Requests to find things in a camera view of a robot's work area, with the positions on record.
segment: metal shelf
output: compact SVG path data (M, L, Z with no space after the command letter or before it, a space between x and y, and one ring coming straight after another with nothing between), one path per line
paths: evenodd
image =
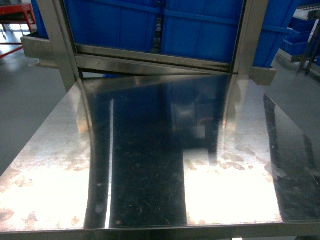
M25 55L38 58L38 66L58 67L68 91L82 78L82 71L119 75L198 75L227 73L257 76L272 68L253 67L269 0L244 1L231 64L201 59L152 54L75 44L63 0L37 0L49 39L30 34L21 39Z

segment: blue container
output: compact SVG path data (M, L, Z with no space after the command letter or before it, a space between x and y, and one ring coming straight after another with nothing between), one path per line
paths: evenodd
M284 38L293 30L275 26L263 26L254 58L255 67L270 68Z
M254 65L269 68L287 34L292 30L263 26ZM231 63L238 22L212 16L164 10L161 52Z
M269 0L263 25L287 28L300 0Z
M309 39L309 34L287 37L285 40L283 40L281 49L292 56L303 55L308 46L308 39ZM313 45L312 51L314 51L315 48L316 48L316 42Z
M236 44L240 0L167 0L161 52L231 63ZM300 0L270 0L254 65L269 68Z
M161 12L156 5L156 0L65 0L76 43L143 52L154 45Z
M161 52L230 63L238 21L164 10Z
M35 17L35 21L36 21L36 27L37 27L37 31L39 33L40 37L43 38L47 38L48 37L48 33L45 27L45 23L42 19L38 4L37 4L37 0L31 0L32 3L32 8L33 8L33 12L34 12L34 17Z
M299 6L320 4L320 0L300 0Z
M242 0L166 0L166 9L202 16L240 20Z
M316 20L304 21L298 18L293 17L289 24L289 28L296 29L296 28L313 28L315 25Z

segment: metal leg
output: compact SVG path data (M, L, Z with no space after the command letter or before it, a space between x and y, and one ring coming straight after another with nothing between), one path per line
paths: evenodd
M82 78L75 55L76 45L70 28L63 0L37 0L43 21L51 41L64 87L69 91L75 82Z
M231 73L250 75L269 0L245 0Z
M317 55L317 51L320 47L320 41L318 41L316 43L316 47L315 47L315 50L313 51L312 55L311 55L311 58L310 58L310 61L308 63L308 66L306 67L305 69L305 74L308 75L310 73L310 69L311 69L311 65L312 63L315 61L315 58L316 58L316 55Z
M317 19L314 26L313 26L310 37L308 39L308 46L306 47L306 50L304 51L303 58L300 60L299 71L302 71L305 69L305 64L307 62L307 59L310 57L312 47L314 46L316 39L318 37L318 34L319 34L319 30L320 30L320 24L319 24L319 19Z

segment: stainless steel shelf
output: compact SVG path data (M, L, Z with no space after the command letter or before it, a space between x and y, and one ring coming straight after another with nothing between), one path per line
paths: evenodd
M243 1L231 64L75 44L64 1L37 0L37 2L50 41L32 34L23 37L25 54L30 58L38 58L40 61L38 66L58 67L68 91L78 79L82 78L82 71L135 76L226 73L250 76L269 0ZM270 74L274 70L254 68L256 76L262 76L263 72Z
M320 235L314 148L248 77L78 81L0 177L0 238Z

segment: reflective metal surface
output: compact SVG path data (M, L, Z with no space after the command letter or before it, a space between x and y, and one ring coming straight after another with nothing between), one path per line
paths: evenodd
M244 76L78 82L0 177L0 231L318 235L318 147Z

